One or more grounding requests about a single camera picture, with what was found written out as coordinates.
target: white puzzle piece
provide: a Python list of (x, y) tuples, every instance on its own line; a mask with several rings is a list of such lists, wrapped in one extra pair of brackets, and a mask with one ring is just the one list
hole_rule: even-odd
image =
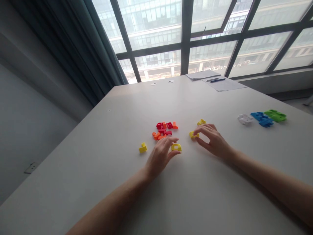
[(253, 118), (247, 114), (240, 114), (237, 119), (243, 125), (250, 125), (253, 122)]

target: plastic puzzle piece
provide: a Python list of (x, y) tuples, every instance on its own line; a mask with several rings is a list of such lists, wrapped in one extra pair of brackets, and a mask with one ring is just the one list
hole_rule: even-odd
[(178, 129), (178, 126), (176, 126), (176, 122), (173, 122), (173, 129)]
[(206, 121), (204, 121), (203, 119), (201, 119), (200, 122), (197, 123), (198, 126), (200, 126), (202, 124), (206, 124)]
[(165, 130), (165, 129), (160, 129), (159, 132), (160, 132), (162, 135), (165, 135), (166, 130)]
[(159, 122), (157, 125), (156, 125), (156, 128), (158, 129), (158, 130), (160, 130), (160, 129), (163, 129), (163, 127), (162, 127), (163, 125), (162, 125), (162, 123), (161, 122)]
[(153, 138), (155, 140), (158, 140), (159, 136), (161, 136), (161, 133), (160, 132), (158, 132), (158, 133), (153, 132), (152, 135), (153, 135)]
[(182, 147), (180, 146), (180, 144), (175, 143), (172, 145), (172, 151), (174, 151), (174, 150), (182, 151)]
[(237, 119), (243, 125), (250, 125), (253, 121), (253, 118), (249, 117), (247, 114), (240, 114)]
[(251, 116), (254, 117), (258, 121), (262, 121), (264, 118), (269, 118), (263, 112), (251, 113)]
[(173, 128), (173, 124), (172, 124), (171, 122), (168, 122), (166, 125), (167, 125), (167, 127), (168, 127), (169, 129), (172, 129), (172, 128)]
[(145, 151), (147, 151), (146, 143), (142, 143), (141, 148), (139, 148), (139, 152), (144, 153)]
[(270, 109), (264, 112), (266, 115), (268, 115), (271, 119), (273, 119), (275, 122), (281, 122), (287, 120), (287, 115), (278, 112), (277, 110)]
[(159, 136), (157, 139), (160, 140), (160, 139), (163, 139), (165, 137), (166, 137), (166, 135), (163, 135), (163, 136)]
[(191, 139), (194, 139), (194, 138), (196, 138), (196, 137), (200, 138), (199, 133), (196, 134), (196, 135), (193, 135), (193, 132), (189, 132), (189, 136), (190, 136)]
[(259, 121), (259, 124), (263, 127), (271, 127), (273, 123), (273, 119), (269, 118), (263, 112), (251, 113), (251, 116)]
[(270, 118), (268, 119), (263, 119), (262, 121), (259, 122), (259, 124), (263, 127), (271, 127), (274, 123), (273, 120), (271, 120)]

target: window pane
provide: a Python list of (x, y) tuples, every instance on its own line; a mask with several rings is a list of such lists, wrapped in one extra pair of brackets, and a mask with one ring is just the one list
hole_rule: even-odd
[(261, 0), (249, 30), (298, 22), (310, 4), (311, 0)]
[(133, 50), (181, 42), (182, 0), (118, 0), (118, 4)]
[(180, 75), (180, 50), (135, 58), (142, 82)]
[(296, 68), (312, 64), (313, 28), (304, 29), (286, 52), (275, 70)]
[(119, 60), (129, 84), (137, 83), (137, 79), (131, 66), (130, 59)]
[(188, 73), (213, 70), (224, 75), (235, 45), (231, 41), (191, 48)]
[(232, 11), (231, 16), (229, 17), (229, 20), (222, 33), (192, 38), (191, 41), (240, 33), (246, 21), (252, 2), (253, 0), (237, 0), (234, 10)]
[(191, 32), (220, 28), (230, 4), (231, 0), (194, 0)]
[(126, 52), (110, 0), (92, 0), (115, 53)]
[(245, 39), (229, 77), (265, 72), (290, 32)]

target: curtain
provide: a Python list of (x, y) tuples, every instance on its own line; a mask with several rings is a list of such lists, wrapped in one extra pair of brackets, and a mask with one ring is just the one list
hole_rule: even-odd
[(11, 0), (89, 102), (128, 84), (91, 0)]

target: green puzzle piece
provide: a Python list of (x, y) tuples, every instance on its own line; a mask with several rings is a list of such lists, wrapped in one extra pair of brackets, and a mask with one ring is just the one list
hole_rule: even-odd
[(285, 121), (287, 118), (286, 114), (280, 113), (277, 110), (270, 109), (264, 112), (267, 116), (273, 119), (275, 122)]

